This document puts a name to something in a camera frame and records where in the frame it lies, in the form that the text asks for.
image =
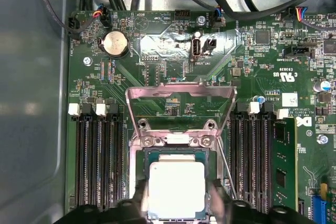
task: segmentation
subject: chip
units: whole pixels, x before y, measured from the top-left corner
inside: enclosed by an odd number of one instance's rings
[[[323,115],[323,110],[322,110],[322,108],[316,107],[316,108],[315,108],[315,114],[316,114],[316,115]]]
[[[286,173],[281,171],[280,169],[277,169],[275,174],[275,180],[279,186],[282,186],[285,188],[286,186]]]
[[[232,76],[239,77],[242,75],[241,68],[232,68]]]
[[[336,54],[336,40],[335,39],[326,39],[324,42],[324,53],[326,55]]]
[[[281,142],[285,141],[285,126],[281,123],[276,123],[274,127],[274,137]]]
[[[94,97],[87,97],[87,102],[95,102],[95,98]]]
[[[269,44],[269,31],[256,31],[257,44]]]
[[[231,80],[231,86],[235,86],[237,88],[240,88],[241,80]]]
[[[319,102],[322,102],[322,103],[331,102],[331,94],[330,93],[320,93],[318,94],[318,99],[319,99]]]

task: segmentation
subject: white label sticker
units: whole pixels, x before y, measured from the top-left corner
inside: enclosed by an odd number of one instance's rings
[[[297,93],[282,93],[282,106],[283,107],[297,107],[298,94]]]

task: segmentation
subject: green circuit board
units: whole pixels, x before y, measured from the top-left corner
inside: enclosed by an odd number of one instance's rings
[[[264,97],[274,111],[288,109],[283,133],[285,137],[288,134],[289,145],[278,142],[272,146],[273,167],[287,171],[286,177],[277,175],[275,168],[272,171],[273,203],[297,209],[300,198],[305,201],[304,215],[312,218],[311,196],[319,193],[321,183],[336,186],[336,35],[296,20],[283,20],[281,15],[251,22],[222,17],[221,25],[213,29],[211,12],[188,12],[183,19],[175,14],[111,11],[110,28],[97,19],[79,40],[70,40],[68,102],[80,106],[91,103],[92,109],[97,103],[119,106],[121,198],[128,197],[128,142],[134,134],[126,89],[203,81],[209,86],[236,86],[236,102],[249,104]],[[91,15],[74,13],[81,23]],[[200,16],[206,19],[204,25],[196,22]],[[333,18],[306,14],[306,20],[322,26],[336,23]],[[110,58],[98,46],[98,39],[112,30],[123,32],[130,42],[129,52],[120,59]],[[191,61],[191,41],[198,31],[202,46],[214,39],[216,48]],[[85,58],[90,59],[89,64],[84,63]],[[323,94],[315,92],[314,84],[324,80],[330,82],[331,89]],[[136,118],[147,119],[153,129],[185,130],[199,129],[209,118],[218,121],[226,102],[177,93],[165,99],[138,99],[133,105]],[[228,132],[226,127],[225,146]],[[328,138],[327,143],[319,141],[322,135]],[[76,123],[69,116],[66,211],[73,205],[76,191],[75,163]],[[279,181],[286,181],[282,189]]]

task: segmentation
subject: screw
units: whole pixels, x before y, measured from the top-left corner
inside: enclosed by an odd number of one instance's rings
[[[287,211],[281,207],[276,207],[273,209],[275,212],[278,212],[279,214],[285,214]]]
[[[143,140],[143,145],[144,146],[151,146],[154,144],[154,141],[151,137],[146,137],[144,140]]]
[[[92,59],[90,57],[85,57],[83,59],[83,63],[84,63],[85,66],[89,67],[89,66],[92,65]]]
[[[323,134],[318,135],[317,136],[317,142],[319,144],[326,144],[328,142],[328,137],[326,135],[323,135]]]
[[[205,147],[209,147],[211,145],[211,139],[209,137],[204,137],[201,140],[201,144]]]
[[[198,16],[196,22],[199,26],[204,26],[206,18],[204,16]]]

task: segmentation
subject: silver metal frame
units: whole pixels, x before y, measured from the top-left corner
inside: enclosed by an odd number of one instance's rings
[[[215,120],[209,119],[202,129],[187,130],[185,132],[172,132],[170,130],[152,130],[146,119],[135,121],[132,110],[132,100],[150,97],[169,97],[173,93],[187,92],[193,97],[223,97],[230,99],[225,108],[221,121],[217,125]],[[131,87],[126,90],[126,100],[129,113],[134,126],[134,135],[130,141],[130,164],[129,164],[129,190],[130,197],[134,194],[136,185],[135,163],[136,152],[143,148],[164,147],[170,144],[187,144],[189,147],[205,147],[217,152],[217,178],[223,180],[224,166],[227,170],[234,197],[235,189],[232,183],[228,165],[225,159],[222,145],[222,131],[235,103],[237,90],[235,87],[222,86],[211,87],[205,83],[182,82],[182,83],[161,83],[157,87]]]

